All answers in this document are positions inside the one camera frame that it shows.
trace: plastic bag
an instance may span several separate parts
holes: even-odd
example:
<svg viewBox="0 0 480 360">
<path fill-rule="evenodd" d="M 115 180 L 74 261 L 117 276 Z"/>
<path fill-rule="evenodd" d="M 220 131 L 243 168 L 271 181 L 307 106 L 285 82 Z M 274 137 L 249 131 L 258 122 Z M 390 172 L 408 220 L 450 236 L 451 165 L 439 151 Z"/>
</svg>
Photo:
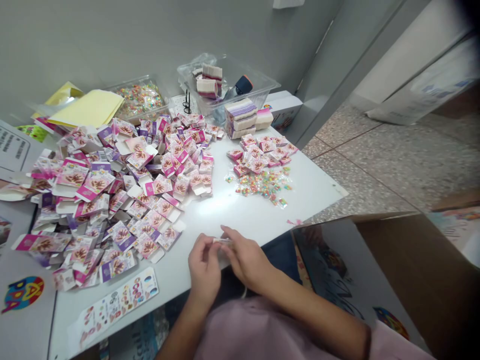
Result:
<svg viewBox="0 0 480 360">
<path fill-rule="evenodd" d="M 453 47 L 366 114 L 371 119 L 388 123 L 414 124 L 479 79 L 479 63 L 477 39 L 472 37 Z"/>
</svg>

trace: box flap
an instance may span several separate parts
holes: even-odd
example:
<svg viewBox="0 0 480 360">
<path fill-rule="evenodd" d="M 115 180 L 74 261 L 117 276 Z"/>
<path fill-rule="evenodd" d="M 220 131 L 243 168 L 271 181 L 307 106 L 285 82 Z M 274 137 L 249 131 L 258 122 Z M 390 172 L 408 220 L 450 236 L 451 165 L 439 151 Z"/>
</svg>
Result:
<svg viewBox="0 0 480 360">
<path fill-rule="evenodd" d="M 444 197 L 432 207 L 432 211 L 471 208 L 478 205 L 480 205 L 480 188 L 475 188 Z"/>
<path fill-rule="evenodd" d="M 423 214 L 357 228 L 433 355 L 463 353 L 478 326 L 480 271 Z"/>
<path fill-rule="evenodd" d="M 343 217 L 342 219 L 350 218 L 354 224 L 360 224 L 360 223 L 365 223 L 365 222 L 370 222 L 375 220 L 385 220 L 385 219 L 397 218 L 397 217 L 413 215 L 413 214 L 418 214 L 418 212 L 417 211 L 380 212 L 375 214 L 350 215 L 350 216 Z"/>
</svg>

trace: small cardboard box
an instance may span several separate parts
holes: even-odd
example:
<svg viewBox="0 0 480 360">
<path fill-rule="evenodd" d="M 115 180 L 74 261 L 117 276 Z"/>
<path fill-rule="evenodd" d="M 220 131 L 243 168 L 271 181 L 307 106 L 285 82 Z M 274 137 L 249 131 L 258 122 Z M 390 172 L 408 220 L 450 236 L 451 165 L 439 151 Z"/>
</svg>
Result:
<svg viewBox="0 0 480 360">
<path fill-rule="evenodd" d="M 280 134 L 293 123 L 303 102 L 288 91 L 279 91 L 268 94 L 265 100 L 264 109 L 270 109 L 273 115 L 271 126 Z"/>
<path fill-rule="evenodd" d="M 474 195 L 446 198 L 435 211 L 475 205 Z M 480 270 L 426 215 L 354 215 L 292 234 L 317 294 L 369 325 L 383 321 L 439 360 L 472 357 Z"/>
</svg>

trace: colorful beads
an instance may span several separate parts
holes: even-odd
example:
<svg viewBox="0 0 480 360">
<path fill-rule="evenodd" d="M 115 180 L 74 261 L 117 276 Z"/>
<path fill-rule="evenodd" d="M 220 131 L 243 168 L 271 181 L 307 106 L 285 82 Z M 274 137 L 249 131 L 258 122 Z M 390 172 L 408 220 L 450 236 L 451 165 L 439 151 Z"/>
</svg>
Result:
<svg viewBox="0 0 480 360">
<path fill-rule="evenodd" d="M 226 176 L 225 180 L 229 181 L 230 177 Z M 259 174 L 247 174 L 238 179 L 238 187 L 235 190 L 237 194 L 249 196 L 258 194 L 265 199 L 269 199 L 274 206 L 282 209 L 287 206 L 285 199 L 277 199 L 277 193 L 283 189 L 292 190 L 289 185 L 291 180 L 285 175 L 285 169 L 282 171 L 270 170 L 262 171 Z"/>
</svg>

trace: paper sheet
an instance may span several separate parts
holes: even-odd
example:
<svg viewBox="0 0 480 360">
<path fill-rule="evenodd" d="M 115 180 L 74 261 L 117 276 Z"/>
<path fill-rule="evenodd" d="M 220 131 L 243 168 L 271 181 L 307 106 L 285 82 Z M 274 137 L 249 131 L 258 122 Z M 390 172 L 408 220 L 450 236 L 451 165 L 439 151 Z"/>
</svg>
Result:
<svg viewBox="0 0 480 360">
<path fill-rule="evenodd" d="M 70 106 L 48 119 L 49 123 L 67 127 L 107 124 L 119 109 L 124 98 L 104 90 L 92 90 Z"/>
<path fill-rule="evenodd" d="M 0 120 L 0 179 L 19 184 L 15 173 L 32 169 L 45 145 Z"/>
</svg>

